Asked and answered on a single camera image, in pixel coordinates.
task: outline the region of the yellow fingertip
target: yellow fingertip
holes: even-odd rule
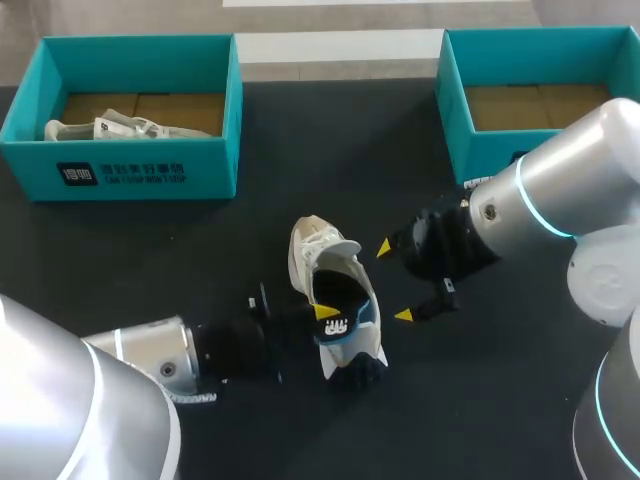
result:
[[[376,258],[380,258],[382,255],[390,251],[391,251],[391,244],[389,243],[389,239],[385,238],[384,242],[382,243],[382,246],[380,247],[380,250],[378,250],[378,255],[376,255]]]
[[[312,304],[313,311],[316,315],[316,320],[324,320],[325,318],[333,317],[334,315],[340,315],[340,310],[336,310],[332,307],[326,307],[324,305]]]
[[[401,311],[400,313],[396,314],[396,318],[398,320],[413,322],[413,315],[411,314],[411,309],[407,308],[406,310]]]

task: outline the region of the black logo on box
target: black logo on box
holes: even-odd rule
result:
[[[92,187],[98,184],[98,179],[87,162],[58,163],[58,170],[65,185],[70,187]]]

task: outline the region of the white sneaker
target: white sneaker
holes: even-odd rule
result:
[[[208,133],[179,127],[163,127],[141,117],[127,117],[108,109],[93,123],[65,125],[50,120],[44,128],[44,139],[67,140],[140,140],[148,138],[208,138]]]
[[[291,233],[289,277],[293,288],[304,293],[309,303],[338,310],[345,302],[350,306],[358,302],[354,332],[338,343],[318,345],[326,379],[348,368],[356,357],[362,359],[362,354],[388,366],[381,345],[378,300],[356,257],[360,250],[359,243],[345,240],[338,229],[316,216],[300,218]]]

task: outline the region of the cardboard box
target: cardboard box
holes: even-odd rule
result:
[[[436,96],[456,180],[495,175],[609,98],[640,101],[631,27],[447,30]]]
[[[43,141],[50,119],[88,123],[107,108],[214,136]],[[232,198],[241,124],[233,35],[48,37],[0,149],[32,201]]]

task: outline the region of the shoe lace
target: shoe lace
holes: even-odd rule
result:
[[[328,242],[340,239],[340,232],[338,232],[335,227],[325,227],[309,235],[304,242],[302,242],[302,256],[306,260],[310,260],[320,253],[327,246]]]

